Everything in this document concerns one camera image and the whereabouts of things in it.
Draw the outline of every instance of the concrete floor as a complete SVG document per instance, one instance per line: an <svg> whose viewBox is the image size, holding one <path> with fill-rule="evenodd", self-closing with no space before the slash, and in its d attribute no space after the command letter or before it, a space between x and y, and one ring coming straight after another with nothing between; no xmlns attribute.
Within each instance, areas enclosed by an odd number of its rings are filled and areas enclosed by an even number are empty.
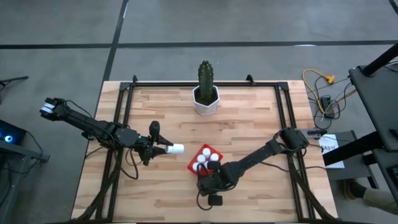
<svg viewBox="0 0 398 224"><path fill-rule="evenodd" d="M110 44L121 5L122 0L0 0L0 45ZM130 0L119 42L398 40L397 20L387 0ZM257 80L299 80L306 68L340 80L349 68L369 63L389 47L118 49L109 79L130 80L135 74L140 80L195 80L199 63L207 59L217 80L242 80L249 73ZM46 97L61 97L93 114L108 55L109 49L0 50L0 79L30 76L2 92L0 118L32 132L51 155L48 164L26 177L11 223L70 218L87 141L79 130L41 118L39 109ZM316 77L308 74L308 82ZM345 83L320 94L335 96ZM329 131L351 129L358 137L374 130L358 95L348 99ZM397 222L396 216L345 200L336 182L331 186L340 218Z"/></svg>

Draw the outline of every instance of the plant pot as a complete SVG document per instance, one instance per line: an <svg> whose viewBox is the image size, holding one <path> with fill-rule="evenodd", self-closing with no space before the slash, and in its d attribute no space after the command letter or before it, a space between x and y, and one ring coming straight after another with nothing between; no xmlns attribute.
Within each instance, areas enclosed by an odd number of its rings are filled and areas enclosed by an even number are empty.
<svg viewBox="0 0 398 224"><path fill-rule="evenodd" d="M203 105L201 103L198 103L195 96L197 91L199 90L199 86L196 86L193 90L192 90L192 96L193 96L193 103L194 103L194 107L196 109L196 111L201 114L201 115L211 115L213 113L216 112L217 109L217 105L218 102L220 101L220 94L218 93L218 88L217 86L213 85L213 89L216 93L216 100L214 102L212 102L210 105Z"/></svg>

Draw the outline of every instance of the wooden table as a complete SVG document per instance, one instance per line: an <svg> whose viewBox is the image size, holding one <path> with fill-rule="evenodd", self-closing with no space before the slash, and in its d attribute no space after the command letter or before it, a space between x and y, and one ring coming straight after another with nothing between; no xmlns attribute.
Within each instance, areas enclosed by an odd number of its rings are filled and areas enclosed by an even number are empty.
<svg viewBox="0 0 398 224"><path fill-rule="evenodd" d="M312 114L302 81L288 81L298 128L313 128ZM120 82L105 82L96 119L112 121ZM280 119L271 87L219 87L220 103L216 114L200 116L193 108L192 88L135 88L129 125L148 135L152 120L160 122L160 133L174 143L185 145L182 155L163 155L139 165L139 180L121 173L116 199L115 222L289 222L297 220L290 177L279 169L259 164L248 170L237 187L222 193L224 205L202 211L196 205L197 177L187 164L204 144L224 155L223 162L235 161L263 146L280 129ZM284 101L285 117L288 118ZM88 152L98 147L91 142ZM106 150L86 159L81 174L72 217L78 217L98 193ZM266 160L287 169L285 155ZM308 147L306 166L323 166L317 147ZM134 168L123 161L134 175ZM307 170L310 188L320 203L337 217L325 170ZM305 200L301 192L303 211ZM205 207L207 202L201 198Z"/></svg>

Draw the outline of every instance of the black metal frame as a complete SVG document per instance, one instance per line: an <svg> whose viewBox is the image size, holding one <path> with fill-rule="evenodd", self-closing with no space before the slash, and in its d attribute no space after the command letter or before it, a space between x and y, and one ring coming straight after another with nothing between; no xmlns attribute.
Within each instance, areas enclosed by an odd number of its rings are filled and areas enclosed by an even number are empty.
<svg viewBox="0 0 398 224"><path fill-rule="evenodd" d="M295 117L294 117L294 112L293 112L293 106L292 102L290 99L290 93L289 93L289 86L287 82L264 82L264 83L256 83L254 82L252 76L248 75L246 78L248 81L243 81L243 82L215 82L215 85L217 86L268 86L268 87L273 87L275 90L275 95L276 95L276 100L277 100L277 106L278 106L278 111L279 111L279 118L280 118L280 125L281 128L286 128L286 120L285 120L285 115L284 115L284 109L283 109L283 104L282 104L282 97L280 94L280 91L283 90L285 97L286 97L286 102L287 102L287 110L289 113L289 118L291 122L291 126L293 128L296 128L296 123L295 123ZM123 119L123 124L127 125L129 121L129 110L131 108L131 102L132 102L132 93L134 87L170 87L170 86L190 86L190 87L195 87L197 86L197 82L137 82L137 78L134 76L133 82L122 82L119 87L119 94L118 94L118 100L116 103L116 108L115 108L115 114L114 114L114 121L119 122L119 114L121 110L121 104L123 100L123 94L126 90L128 90L128 95L127 95L127 102L126 102L126 109L124 112L124 119ZM118 152L118 157L117 162L122 162L123 159L123 148L122 149L117 149ZM112 163L112 156L113 152L108 151L106 155L106 161L104 165L104 174L103 174L103 180L101 183L101 189L103 189L105 183L109 180L109 172L111 168L111 163ZM298 166L300 169L300 174L303 178L303 181L305 182L306 185L308 185L308 179L307 179L307 173L305 171L305 164L304 160L302 157L302 153L298 152L297 153L297 159L298 159ZM287 155L287 160L292 161L293 157L292 155ZM114 213L114 206L116 204L116 196L117 196L117 191L118 191L118 182L119 182L119 175L114 179L113 186L111 189L111 196L109 200L109 208L108 208L108 214L106 218L102 218L102 212L103 212L103 199L99 203L97 209L96 209L96 214L95 214L95 219L94 220L86 220L84 221L85 223L101 223L101 222L112 222L113 220L113 213ZM294 203L295 203L295 210L297 213L297 218L300 221L303 219L303 210L302 210L302 205L300 201L300 193L299 189L297 187L296 181L292 178L290 175L291 183L292 183L292 191L293 191L293 196L294 196ZM310 219L315 218L315 213L312 204L306 197L306 203L307 203L307 208L308 208L308 214Z"/></svg>

